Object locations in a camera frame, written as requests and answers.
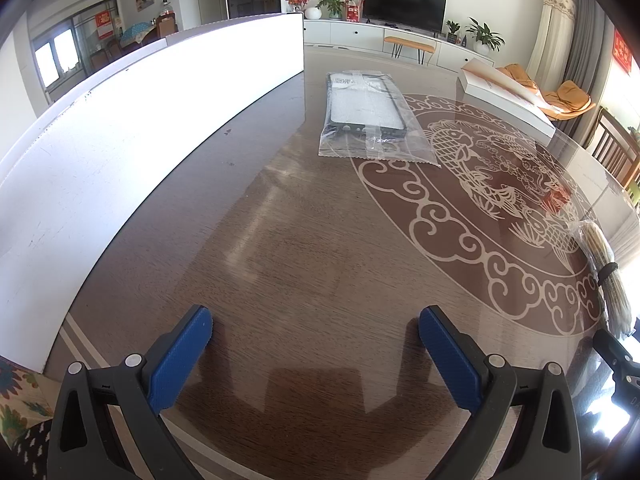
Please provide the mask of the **bagged cotton swab bundle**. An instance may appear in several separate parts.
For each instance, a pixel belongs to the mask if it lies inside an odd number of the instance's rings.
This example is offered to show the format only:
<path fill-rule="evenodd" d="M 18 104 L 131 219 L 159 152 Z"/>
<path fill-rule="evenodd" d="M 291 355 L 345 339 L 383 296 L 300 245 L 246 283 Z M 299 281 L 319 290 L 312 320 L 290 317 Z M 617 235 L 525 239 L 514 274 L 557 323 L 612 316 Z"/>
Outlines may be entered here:
<path fill-rule="evenodd" d="M 588 259 L 600 290 L 608 331 L 615 338 L 630 336 L 634 330 L 634 312 L 608 240 L 600 226 L 592 220 L 579 221 L 574 229 L 574 237 Z"/>

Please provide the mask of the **floral sofa cover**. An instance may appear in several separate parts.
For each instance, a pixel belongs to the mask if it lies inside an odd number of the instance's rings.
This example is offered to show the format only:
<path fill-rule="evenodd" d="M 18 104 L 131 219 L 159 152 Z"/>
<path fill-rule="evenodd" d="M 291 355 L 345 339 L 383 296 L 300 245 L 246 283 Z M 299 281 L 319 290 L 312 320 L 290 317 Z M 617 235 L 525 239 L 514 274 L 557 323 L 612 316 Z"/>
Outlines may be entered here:
<path fill-rule="evenodd" d="M 1 478 L 47 479 L 53 412 L 37 378 L 1 359 Z"/>

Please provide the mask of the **wooden dining chair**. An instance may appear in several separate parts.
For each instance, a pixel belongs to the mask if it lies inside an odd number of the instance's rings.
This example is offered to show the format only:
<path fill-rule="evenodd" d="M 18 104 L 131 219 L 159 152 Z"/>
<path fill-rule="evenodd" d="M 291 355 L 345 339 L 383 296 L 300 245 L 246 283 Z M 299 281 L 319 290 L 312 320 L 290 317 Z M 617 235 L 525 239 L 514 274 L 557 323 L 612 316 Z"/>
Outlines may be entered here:
<path fill-rule="evenodd" d="M 629 188 L 639 175 L 639 140 L 603 106 L 585 142 L 587 152 L 620 184 Z"/>

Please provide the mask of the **large white cardboard box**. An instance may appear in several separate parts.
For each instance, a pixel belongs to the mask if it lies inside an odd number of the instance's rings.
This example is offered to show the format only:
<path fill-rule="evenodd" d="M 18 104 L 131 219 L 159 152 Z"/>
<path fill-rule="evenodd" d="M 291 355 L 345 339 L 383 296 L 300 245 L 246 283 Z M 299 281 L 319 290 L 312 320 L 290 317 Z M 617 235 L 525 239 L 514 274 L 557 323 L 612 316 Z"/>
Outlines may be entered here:
<path fill-rule="evenodd" d="M 99 70 L 1 162 L 1 354 L 41 372 L 93 266 L 211 134 L 304 68 L 298 14 L 177 32 Z"/>

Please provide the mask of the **orange lounge chair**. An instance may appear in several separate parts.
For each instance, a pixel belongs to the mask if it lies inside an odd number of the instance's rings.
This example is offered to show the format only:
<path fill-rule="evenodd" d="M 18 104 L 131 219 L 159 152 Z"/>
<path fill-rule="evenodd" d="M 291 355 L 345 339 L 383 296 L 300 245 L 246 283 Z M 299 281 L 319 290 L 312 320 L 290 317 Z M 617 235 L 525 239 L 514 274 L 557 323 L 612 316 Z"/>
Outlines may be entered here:
<path fill-rule="evenodd" d="M 596 105 L 591 96 L 572 80 L 564 81 L 554 91 L 542 91 L 518 64 L 499 67 L 498 71 L 520 84 L 537 100 L 537 106 L 550 119 L 570 120 L 589 112 Z"/>

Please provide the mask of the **white flat box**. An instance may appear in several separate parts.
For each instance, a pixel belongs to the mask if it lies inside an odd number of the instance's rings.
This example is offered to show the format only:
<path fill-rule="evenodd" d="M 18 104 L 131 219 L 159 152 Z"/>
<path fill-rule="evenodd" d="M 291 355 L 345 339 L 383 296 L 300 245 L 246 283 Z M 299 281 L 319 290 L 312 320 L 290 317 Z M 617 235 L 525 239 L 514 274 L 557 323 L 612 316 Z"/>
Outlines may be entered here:
<path fill-rule="evenodd" d="M 548 145 L 555 126 L 538 107 L 540 100 L 500 70 L 471 58 L 458 71 L 464 100 L 489 107 L 491 114 L 521 130 L 539 144 Z"/>

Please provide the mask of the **covered standing air conditioner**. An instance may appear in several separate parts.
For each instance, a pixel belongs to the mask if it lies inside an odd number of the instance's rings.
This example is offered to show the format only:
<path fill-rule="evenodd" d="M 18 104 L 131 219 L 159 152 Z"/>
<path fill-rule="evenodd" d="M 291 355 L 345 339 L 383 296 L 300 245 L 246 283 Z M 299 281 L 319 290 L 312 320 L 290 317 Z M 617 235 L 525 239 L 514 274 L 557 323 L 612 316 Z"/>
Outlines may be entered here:
<path fill-rule="evenodd" d="M 542 0 L 538 34 L 526 68 L 540 91 L 555 90 L 564 81 L 575 18 L 575 0 Z"/>

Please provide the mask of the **grey curtain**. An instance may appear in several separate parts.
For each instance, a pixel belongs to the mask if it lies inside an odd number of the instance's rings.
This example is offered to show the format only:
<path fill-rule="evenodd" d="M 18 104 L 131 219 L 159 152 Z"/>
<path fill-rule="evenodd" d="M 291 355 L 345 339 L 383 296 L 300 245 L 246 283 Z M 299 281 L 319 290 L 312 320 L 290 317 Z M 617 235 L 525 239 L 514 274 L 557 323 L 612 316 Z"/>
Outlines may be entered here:
<path fill-rule="evenodd" d="M 576 14 L 564 80 L 572 80 L 590 96 L 593 108 L 560 129 L 577 143 L 588 141 L 611 65 L 614 25 L 597 0 L 574 0 Z"/>

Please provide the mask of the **phone case in plastic bag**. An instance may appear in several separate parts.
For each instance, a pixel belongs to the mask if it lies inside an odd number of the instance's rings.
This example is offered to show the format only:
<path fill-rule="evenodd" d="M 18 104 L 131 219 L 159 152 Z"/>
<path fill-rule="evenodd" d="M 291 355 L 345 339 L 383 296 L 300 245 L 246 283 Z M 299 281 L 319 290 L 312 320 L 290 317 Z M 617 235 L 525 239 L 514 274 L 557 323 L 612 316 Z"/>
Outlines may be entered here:
<path fill-rule="evenodd" d="M 326 76 L 318 154 L 438 164 L 432 142 L 390 75 L 343 70 Z"/>

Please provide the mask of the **green potted plant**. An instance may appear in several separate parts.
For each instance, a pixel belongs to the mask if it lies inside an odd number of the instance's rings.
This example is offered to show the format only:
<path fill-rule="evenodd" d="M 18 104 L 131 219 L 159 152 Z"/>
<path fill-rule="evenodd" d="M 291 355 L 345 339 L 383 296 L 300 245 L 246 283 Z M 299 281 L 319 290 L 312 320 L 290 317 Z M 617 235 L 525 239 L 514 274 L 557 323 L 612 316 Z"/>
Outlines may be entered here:
<path fill-rule="evenodd" d="M 472 36 L 473 47 L 477 53 L 488 56 L 491 52 L 499 52 L 506 44 L 498 32 L 493 32 L 486 23 L 481 23 L 475 18 L 470 18 L 470 21 L 466 31 Z"/>

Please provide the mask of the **wooden bench stool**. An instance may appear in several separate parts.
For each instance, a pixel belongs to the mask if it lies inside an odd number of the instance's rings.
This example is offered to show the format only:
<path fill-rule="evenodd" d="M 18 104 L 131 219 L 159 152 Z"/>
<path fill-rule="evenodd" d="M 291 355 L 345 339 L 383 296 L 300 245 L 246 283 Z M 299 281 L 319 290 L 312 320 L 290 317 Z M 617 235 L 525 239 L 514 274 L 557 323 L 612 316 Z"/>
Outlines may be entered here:
<path fill-rule="evenodd" d="M 416 62 L 418 62 L 419 65 L 424 65 L 425 57 L 428 55 L 431 58 L 436 51 L 435 47 L 431 44 L 422 44 L 422 42 L 419 41 L 413 41 L 396 36 L 385 36 L 383 41 L 384 44 L 389 44 L 392 47 L 390 55 L 393 58 L 400 58 L 401 52 L 405 48 L 415 50 Z"/>

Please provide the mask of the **black television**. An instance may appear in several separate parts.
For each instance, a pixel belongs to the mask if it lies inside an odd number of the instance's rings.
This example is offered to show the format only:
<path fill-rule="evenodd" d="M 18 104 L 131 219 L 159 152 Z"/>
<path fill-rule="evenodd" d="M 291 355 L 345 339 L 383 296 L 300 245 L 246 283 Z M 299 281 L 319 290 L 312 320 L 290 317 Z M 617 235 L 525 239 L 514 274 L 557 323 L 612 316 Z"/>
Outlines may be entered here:
<path fill-rule="evenodd" d="M 363 0 L 362 16 L 369 21 L 440 32 L 447 0 Z"/>

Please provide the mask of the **white tv cabinet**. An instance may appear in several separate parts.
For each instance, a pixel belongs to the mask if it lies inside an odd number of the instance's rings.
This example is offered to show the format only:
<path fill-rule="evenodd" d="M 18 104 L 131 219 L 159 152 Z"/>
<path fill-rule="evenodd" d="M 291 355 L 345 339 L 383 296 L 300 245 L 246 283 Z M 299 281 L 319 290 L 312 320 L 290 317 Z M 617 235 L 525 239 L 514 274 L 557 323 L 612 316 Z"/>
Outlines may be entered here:
<path fill-rule="evenodd" d="M 387 55 L 396 60 L 436 66 L 454 73 L 473 58 L 488 66 L 495 66 L 495 62 L 486 55 L 446 40 L 393 27 L 337 20 L 303 20 L 303 30 L 308 46 Z"/>

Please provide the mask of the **red flower vase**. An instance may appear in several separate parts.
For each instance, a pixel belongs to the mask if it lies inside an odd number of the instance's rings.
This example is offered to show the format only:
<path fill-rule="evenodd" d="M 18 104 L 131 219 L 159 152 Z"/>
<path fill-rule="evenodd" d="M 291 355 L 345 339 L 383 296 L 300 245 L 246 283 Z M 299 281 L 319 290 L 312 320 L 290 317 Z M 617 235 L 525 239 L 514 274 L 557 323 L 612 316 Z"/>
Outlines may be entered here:
<path fill-rule="evenodd" d="M 311 0 L 285 0 L 291 10 L 295 13 L 304 13 Z"/>

